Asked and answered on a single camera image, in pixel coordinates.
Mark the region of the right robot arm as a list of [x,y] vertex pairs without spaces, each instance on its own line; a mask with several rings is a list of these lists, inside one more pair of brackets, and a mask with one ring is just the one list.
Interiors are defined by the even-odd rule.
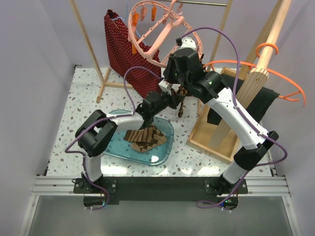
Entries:
[[242,147],[212,185],[220,192],[231,193],[237,187],[237,181],[252,170],[275,144],[278,133],[267,131],[238,101],[234,101],[228,83],[219,73],[206,72],[197,52],[192,48],[171,53],[163,74],[167,82],[182,85],[190,95],[207,104],[240,139]]

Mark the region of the pink round clip hanger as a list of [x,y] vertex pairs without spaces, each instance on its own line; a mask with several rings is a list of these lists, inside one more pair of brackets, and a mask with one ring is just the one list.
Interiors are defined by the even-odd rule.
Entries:
[[[168,63],[168,57],[175,53],[179,49],[177,44],[170,50],[167,56],[163,60],[157,60],[155,58],[156,53],[163,45],[171,31],[178,27],[184,27],[187,31],[183,37],[191,37],[196,43],[196,52],[199,59],[202,59],[203,45],[199,35],[193,31],[191,25],[185,21],[185,17],[182,12],[183,3],[179,0],[172,0],[168,6],[162,4],[156,0],[142,0],[136,3],[130,10],[127,27],[128,27],[128,40],[132,42],[132,52],[134,54],[139,53],[143,58],[153,65],[159,66],[160,68],[166,68]],[[136,36],[135,31],[142,22],[147,14],[147,9],[151,9],[151,21],[153,25],[149,29],[141,34],[140,38]],[[163,29],[154,40],[149,49],[144,50],[141,48],[143,41],[147,39],[155,29],[163,26]]]

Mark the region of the beige brown argyle sock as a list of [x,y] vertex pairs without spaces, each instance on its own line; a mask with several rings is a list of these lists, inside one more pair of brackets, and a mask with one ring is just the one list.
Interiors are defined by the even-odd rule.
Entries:
[[144,153],[149,150],[161,146],[167,141],[167,137],[155,125],[150,127],[153,130],[152,140],[150,142],[135,142],[132,143],[131,148],[139,153]]

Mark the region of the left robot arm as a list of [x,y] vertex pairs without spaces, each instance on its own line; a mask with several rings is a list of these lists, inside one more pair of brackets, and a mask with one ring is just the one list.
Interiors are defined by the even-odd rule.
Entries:
[[74,140],[84,150],[82,178],[85,188],[91,193],[105,190],[101,181],[100,158],[116,132],[151,128],[155,115],[167,107],[176,109],[184,98],[174,90],[170,94],[154,91],[148,93],[133,113],[110,116],[101,110],[94,111],[77,130]]

